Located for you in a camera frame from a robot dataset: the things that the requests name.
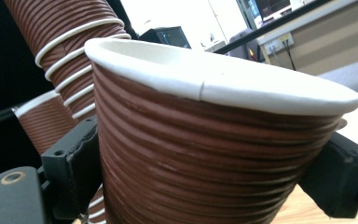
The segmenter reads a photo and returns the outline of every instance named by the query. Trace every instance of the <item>ribbed texture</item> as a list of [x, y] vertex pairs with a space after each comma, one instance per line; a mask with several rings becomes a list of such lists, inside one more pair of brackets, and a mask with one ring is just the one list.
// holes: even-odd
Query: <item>ribbed texture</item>
[[19, 122], [40, 155], [77, 125], [61, 96], [29, 110]]
[[72, 112], [75, 114], [84, 107], [91, 105], [94, 103], [94, 91], [91, 90], [87, 92], [85, 95], [80, 97], [78, 100], [74, 101], [72, 104], [69, 105]]
[[[92, 21], [117, 19], [116, 13], [105, 0], [5, 0], [5, 2], [34, 56], [58, 36], [70, 32], [78, 26]], [[48, 71], [53, 64], [74, 50], [84, 47], [84, 43], [93, 37], [108, 37], [125, 33], [124, 27], [120, 23], [90, 27], [79, 34], [68, 36], [53, 46], [40, 59], [40, 64], [45, 71]], [[82, 53], [53, 72], [50, 75], [50, 80], [53, 86], [57, 87], [68, 77], [88, 65], [90, 65], [90, 60]], [[59, 93], [66, 101], [92, 83], [92, 71], [90, 71], [62, 88]], [[75, 114], [85, 106], [93, 104], [93, 98], [93, 92], [91, 92], [68, 106]], [[78, 119], [88, 118], [94, 113], [95, 110], [91, 110]]]
[[74, 35], [71, 38], [62, 41], [60, 45], [50, 50], [45, 57], [42, 58], [41, 64], [45, 70], [48, 70], [55, 62], [66, 54], [82, 48], [87, 40], [93, 37], [108, 37], [111, 35], [125, 34], [124, 27], [120, 24], [105, 24], [94, 28], [90, 28], [87, 32], [82, 32], [78, 35]]
[[103, 204], [103, 188], [98, 189], [89, 206], [89, 222], [98, 223], [105, 220], [104, 204]]
[[104, 0], [5, 0], [34, 56], [48, 42], [89, 21], [116, 18]]
[[62, 98], [68, 99], [69, 97], [72, 96], [72, 94], [74, 94], [74, 92], [81, 91], [86, 87], [88, 87], [89, 85], [91, 85], [92, 83], [94, 83], [94, 81], [92, 80], [92, 70], [91, 70], [85, 73], [84, 75], [82, 75], [81, 77], [76, 78], [74, 81], [69, 83], [64, 88], [62, 88], [62, 90], [60, 90], [60, 94]]
[[108, 223], [270, 223], [340, 117], [195, 102], [93, 70]]

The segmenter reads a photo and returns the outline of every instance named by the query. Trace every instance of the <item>cup stack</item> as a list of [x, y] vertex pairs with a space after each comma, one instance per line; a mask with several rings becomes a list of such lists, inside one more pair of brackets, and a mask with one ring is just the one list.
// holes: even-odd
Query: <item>cup stack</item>
[[90, 60], [84, 43], [93, 37], [131, 38], [105, 0], [6, 0], [35, 63], [79, 121], [95, 114]]
[[40, 155], [77, 125], [55, 91], [46, 92], [13, 111]]

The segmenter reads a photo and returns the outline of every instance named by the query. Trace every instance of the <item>table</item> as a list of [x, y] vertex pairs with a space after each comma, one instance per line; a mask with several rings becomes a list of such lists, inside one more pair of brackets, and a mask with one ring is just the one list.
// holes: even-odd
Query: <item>table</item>
[[[343, 118], [347, 126], [337, 132], [358, 144], [358, 109], [346, 114]], [[345, 223], [358, 224], [356, 218], [330, 218], [316, 205], [300, 186], [296, 186], [292, 194], [282, 206], [272, 224], [315, 224], [315, 223]]]

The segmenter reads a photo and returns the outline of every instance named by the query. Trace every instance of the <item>electrical outlet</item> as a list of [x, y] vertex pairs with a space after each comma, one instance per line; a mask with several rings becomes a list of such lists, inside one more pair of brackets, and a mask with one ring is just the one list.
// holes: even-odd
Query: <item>electrical outlet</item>
[[272, 53], [272, 48], [275, 48], [275, 51], [277, 51], [277, 48], [279, 48], [279, 43], [276, 39], [273, 39], [265, 43], [264, 47], [266, 48], [267, 54], [270, 55]]
[[292, 46], [295, 44], [295, 41], [293, 40], [292, 34], [287, 33], [285, 35], [281, 35], [277, 38], [274, 38], [267, 43], [264, 44], [264, 47], [266, 48], [267, 55], [272, 54], [271, 48], [275, 48], [275, 52], [278, 52], [281, 49], [284, 49], [283, 42], [288, 41], [289, 46]]
[[277, 38], [279, 49], [284, 49], [283, 42], [286, 42], [286, 40], [287, 40], [288, 46], [292, 46], [292, 45], [295, 44], [295, 41], [293, 40], [292, 34], [287, 33], [287, 34], [281, 35], [280, 37]]

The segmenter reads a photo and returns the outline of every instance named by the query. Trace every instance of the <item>ribbed paper cup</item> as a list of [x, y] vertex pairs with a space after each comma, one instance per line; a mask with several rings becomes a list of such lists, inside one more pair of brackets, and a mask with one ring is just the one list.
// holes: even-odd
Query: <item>ribbed paper cup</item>
[[55, 91], [49, 91], [14, 109], [34, 147], [43, 154], [77, 125], [72, 112]]
[[[90, 69], [90, 60], [86, 56], [86, 54], [81, 53], [80, 55], [76, 56], [74, 59], [62, 63], [62, 65], [58, 64], [59, 66], [57, 70], [54, 69], [54, 67], [51, 67], [51, 69], [54, 69], [55, 71], [51, 73], [51, 76], [48, 76], [49, 73], [46, 73], [47, 78], [52, 82], [53, 86], [56, 88], [59, 87], [59, 85], [62, 85], [66, 82], [66, 79], [70, 78], [71, 76], [76, 74], [82, 74], [82, 76], [76, 78], [74, 80], [75, 83], [79, 82], [79, 80], [86, 82], [88, 84], [92, 84], [92, 71]], [[75, 94], [79, 89], [74, 89], [73, 91], [67, 91], [64, 94], [62, 94], [62, 91], [60, 93], [62, 94], [62, 98], [66, 99], [68, 95]]]
[[103, 187], [101, 186], [89, 204], [90, 223], [101, 223], [105, 221], [105, 212], [103, 204]]
[[102, 39], [86, 53], [108, 223], [270, 223], [358, 106], [338, 84], [222, 55]]
[[82, 91], [77, 92], [68, 100], [64, 101], [63, 104], [68, 106], [71, 111], [75, 114], [80, 110], [84, 109], [88, 105], [94, 103], [94, 85], [91, 84]]
[[72, 118], [77, 120], [83, 120], [94, 115], [95, 115], [95, 103], [90, 104], [84, 107], [83, 109], [81, 109], [80, 111], [76, 112], [75, 114], [72, 115]]
[[104, 0], [5, 0], [34, 56], [56, 37], [67, 31], [117, 15]]
[[124, 35], [125, 30], [123, 25], [124, 22], [119, 19], [92, 21], [90, 25], [91, 28], [85, 28], [84, 31], [77, 35], [69, 35], [66, 38], [62, 38], [62, 41], [57, 40], [57, 44], [51, 48], [43, 48], [43, 51], [40, 51], [41, 53], [39, 54], [43, 55], [43, 57], [40, 56], [40, 58], [36, 58], [36, 60], [40, 60], [38, 63], [40, 63], [45, 70], [48, 70], [53, 64], [63, 59], [65, 56], [68, 56], [71, 52], [82, 49], [84, 47], [84, 43], [91, 38]]

